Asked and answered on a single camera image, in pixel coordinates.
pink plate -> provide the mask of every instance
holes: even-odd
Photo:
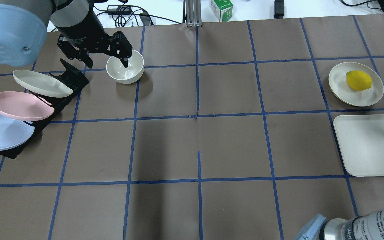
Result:
[[[54,108],[33,94],[0,92],[0,114],[21,121],[38,121],[53,114]]]

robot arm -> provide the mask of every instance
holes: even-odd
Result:
[[[130,42],[121,31],[106,34],[93,5],[93,0],[0,0],[0,64],[33,63],[50,20],[61,33],[57,44],[69,59],[84,61],[92,68],[88,53],[105,53],[127,67]]]

white bowl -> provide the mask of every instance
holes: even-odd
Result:
[[[143,75],[143,71],[145,70],[144,63],[143,56],[136,50],[133,50],[131,58],[128,59],[127,68],[122,65],[118,58],[112,56],[106,63],[106,71],[108,75],[117,82],[130,84],[137,82]]]
[[[355,91],[349,87],[346,81],[346,73],[353,70],[360,70],[372,78],[371,88],[364,91]],[[342,62],[337,64],[330,71],[328,77],[331,91],[343,102],[358,107],[367,107],[377,103],[383,96],[384,87],[379,77],[371,68],[356,63]]]

white floor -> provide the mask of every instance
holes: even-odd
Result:
[[[348,4],[356,4],[364,0],[344,0]],[[233,3],[233,17],[230,21],[256,20],[273,18],[274,0],[231,0]],[[106,3],[96,3],[99,9],[107,9],[108,5],[121,5],[118,0],[108,0]],[[177,22],[182,21],[183,0],[129,0],[129,5],[136,5],[144,8],[150,15],[169,18]],[[370,7],[380,7],[375,2],[369,3]],[[366,15],[381,14],[377,9],[369,9],[367,5],[348,7],[343,5],[340,0],[285,0],[284,18],[306,18],[323,16],[344,16],[344,15]],[[203,22],[215,22],[217,18],[209,8],[209,0],[201,0],[201,18]],[[107,14],[99,15],[104,28],[115,27],[111,16]],[[156,25],[175,24],[167,20],[152,18]],[[129,21],[126,26],[137,26],[136,20]],[[54,25],[49,23],[47,30],[54,29]]]

rectangular tray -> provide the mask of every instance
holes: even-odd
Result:
[[[384,114],[338,116],[334,129],[351,175],[384,176]]]

